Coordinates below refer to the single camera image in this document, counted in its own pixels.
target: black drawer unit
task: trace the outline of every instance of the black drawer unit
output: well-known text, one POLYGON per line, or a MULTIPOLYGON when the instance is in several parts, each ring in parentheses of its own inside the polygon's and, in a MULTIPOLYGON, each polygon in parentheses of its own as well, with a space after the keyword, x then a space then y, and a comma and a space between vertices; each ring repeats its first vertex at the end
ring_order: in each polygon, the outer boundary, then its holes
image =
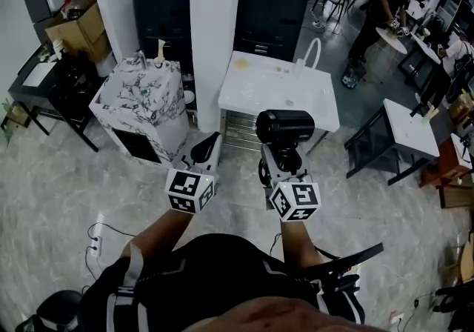
POLYGON ((158 54, 158 40, 166 41, 164 57, 193 73, 190 0, 133 0, 140 48, 147 58, 158 54))
POLYGON ((293 61, 308 0, 238 0, 234 50, 293 61))

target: paper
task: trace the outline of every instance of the paper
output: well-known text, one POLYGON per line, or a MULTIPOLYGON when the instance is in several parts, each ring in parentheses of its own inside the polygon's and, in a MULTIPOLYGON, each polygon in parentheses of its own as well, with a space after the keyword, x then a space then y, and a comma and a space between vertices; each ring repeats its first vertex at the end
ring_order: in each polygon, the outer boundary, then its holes
POLYGON ((38 87, 55 64, 56 62, 38 63, 21 85, 38 87))

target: wall outlet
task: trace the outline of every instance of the wall outlet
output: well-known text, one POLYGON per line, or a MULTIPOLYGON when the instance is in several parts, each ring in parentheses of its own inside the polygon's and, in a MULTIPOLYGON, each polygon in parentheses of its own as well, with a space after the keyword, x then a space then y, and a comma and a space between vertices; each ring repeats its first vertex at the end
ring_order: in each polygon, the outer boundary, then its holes
POLYGON ((398 324, 403 320, 403 317, 405 316, 404 313, 399 313, 398 315, 392 316, 392 319, 390 320, 390 324, 398 324))
MULTIPOLYGON (((97 215, 97 220, 96 223, 98 222, 104 222, 104 214, 100 213, 97 215)), ((97 241, 92 239, 90 242, 90 246, 96 249, 90 249, 90 255, 92 257, 99 257, 102 252, 102 227, 104 227, 102 224, 96 224, 94 225, 94 228, 92 228, 91 231, 91 236, 96 237, 97 241)))

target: black camera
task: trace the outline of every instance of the black camera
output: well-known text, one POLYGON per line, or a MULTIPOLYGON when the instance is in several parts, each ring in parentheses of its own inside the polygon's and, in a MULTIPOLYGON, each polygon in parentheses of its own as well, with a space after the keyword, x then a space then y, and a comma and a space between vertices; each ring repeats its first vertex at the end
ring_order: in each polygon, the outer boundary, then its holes
MULTIPOLYGON (((302 160, 296 148, 309 140, 314 132, 314 120, 304 110, 266 110, 260 112, 256 123, 257 137, 270 149, 272 161, 282 173, 296 175, 302 160)), ((261 182, 268 180, 268 162, 261 160, 258 171, 261 182)))
POLYGON ((256 128, 263 144, 291 146, 310 139, 314 120, 305 110, 266 110, 258 115, 256 128))

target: marble pattern box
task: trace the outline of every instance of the marble pattern box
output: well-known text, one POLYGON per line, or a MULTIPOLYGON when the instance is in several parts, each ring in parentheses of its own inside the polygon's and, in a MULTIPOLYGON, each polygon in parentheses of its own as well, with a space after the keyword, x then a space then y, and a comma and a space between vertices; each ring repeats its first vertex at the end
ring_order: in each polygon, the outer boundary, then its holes
POLYGON ((123 59, 89 108, 126 156, 170 168, 189 130, 178 62, 123 59))

